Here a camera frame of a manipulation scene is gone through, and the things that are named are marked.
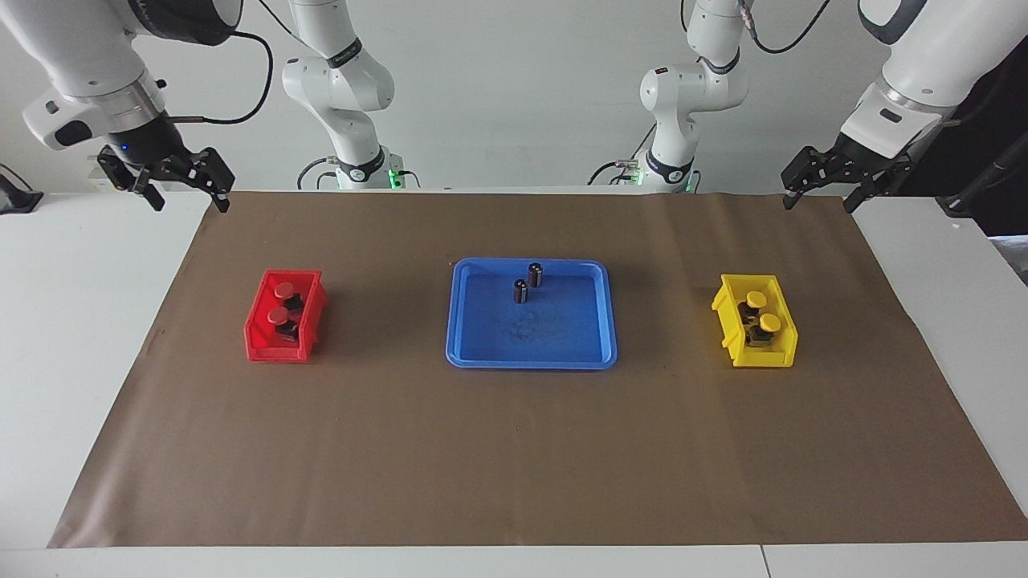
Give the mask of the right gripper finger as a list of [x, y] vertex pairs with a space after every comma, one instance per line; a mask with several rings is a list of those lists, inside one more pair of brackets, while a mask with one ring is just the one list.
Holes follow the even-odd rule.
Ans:
[[235, 175], [215, 148], [205, 147], [195, 152], [184, 148], [181, 151], [181, 182], [209, 194], [220, 214], [228, 212]]
[[137, 174], [134, 173], [112, 148], [100, 150], [98, 166], [116, 190], [143, 198], [154, 211], [161, 212], [164, 209], [166, 198], [150, 183], [149, 169], [144, 167]]

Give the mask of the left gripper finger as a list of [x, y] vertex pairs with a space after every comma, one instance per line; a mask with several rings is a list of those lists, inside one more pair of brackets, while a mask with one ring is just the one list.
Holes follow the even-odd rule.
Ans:
[[913, 162], [900, 161], [876, 177], [865, 176], [858, 183], [858, 187], [851, 191], [851, 194], [843, 201], [843, 209], [846, 213], [855, 212], [865, 201], [880, 195], [893, 195], [903, 186], [913, 172]]
[[781, 171], [781, 182], [786, 191], [783, 208], [790, 211], [808, 191], [836, 183], [838, 171], [840, 161], [836, 149], [830, 148], [820, 153], [813, 146], [802, 148]]

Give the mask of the blue plastic tray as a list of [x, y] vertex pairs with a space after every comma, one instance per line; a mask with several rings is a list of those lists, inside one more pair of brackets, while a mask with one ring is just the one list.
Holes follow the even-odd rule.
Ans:
[[[528, 266], [543, 267], [526, 303], [513, 299]], [[602, 371], [619, 356], [610, 277], [583, 258], [467, 257], [452, 270], [447, 359], [491, 370]]]

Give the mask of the black stand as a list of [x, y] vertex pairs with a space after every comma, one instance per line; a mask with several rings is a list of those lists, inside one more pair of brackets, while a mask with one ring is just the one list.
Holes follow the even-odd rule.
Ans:
[[974, 176], [958, 193], [940, 195], [937, 204], [951, 218], [969, 218], [972, 216], [972, 202], [984, 191], [998, 187], [1009, 180], [1026, 160], [1028, 160], [1028, 129], [1014, 139], [998, 157]]

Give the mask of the red plastic bin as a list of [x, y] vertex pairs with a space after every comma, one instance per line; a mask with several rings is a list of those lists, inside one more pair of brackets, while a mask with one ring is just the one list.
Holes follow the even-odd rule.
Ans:
[[[267, 324], [267, 313], [279, 308], [273, 288], [280, 282], [291, 282], [304, 297], [304, 311], [294, 315], [299, 323], [297, 344], [279, 338]], [[306, 363], [313, 348], [320, 344], [322, 314], [328, 297], [322, 283], [322, 270], [265, 270], [255, 293], [246, 323], [243, 325], [247, 359], [264, 363]]]

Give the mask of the yellow plastic bin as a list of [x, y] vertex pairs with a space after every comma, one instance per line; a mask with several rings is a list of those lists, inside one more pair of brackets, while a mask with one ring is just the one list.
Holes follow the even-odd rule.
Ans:
[[[745, 327], [748, 325], [743, 324], [738, 306], [749, 291], [765, 293], [768, 306], [763, 312], [772, 312], [781, 318], [781, 332], [770, 348], [746, 347]], [[722, 332], [722, 348], [728, 352], [733, 366], [782, 368], [793, 365], [799, 345], [799, 329], [794, 324], [781, 284], [774, 275], [720, 275], [720, 286], [710, 308], [715, 311]]]

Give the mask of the brown paper table mat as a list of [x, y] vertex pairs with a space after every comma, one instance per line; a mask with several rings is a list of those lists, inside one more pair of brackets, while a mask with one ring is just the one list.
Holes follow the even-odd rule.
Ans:
[[[451, 365], [467, 257], [598, 260], [614, 367]], [[247, 359], [265, 270], [322, 270], [306, 363]], [[792, 366], [733, 366], [722, 274], [778, 279]], [[994, 540], [1028, 517], [838, 200], [235, 193], [49, 545]]]

